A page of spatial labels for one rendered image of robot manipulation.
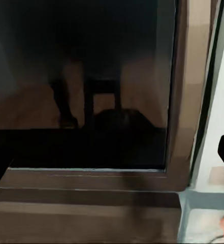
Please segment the microwave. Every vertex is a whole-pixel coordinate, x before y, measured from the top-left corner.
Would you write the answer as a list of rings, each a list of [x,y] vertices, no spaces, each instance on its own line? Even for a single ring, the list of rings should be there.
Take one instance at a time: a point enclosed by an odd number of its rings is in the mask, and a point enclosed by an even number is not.
[[[224,194],[224,0],[0,0],[0,187]]]

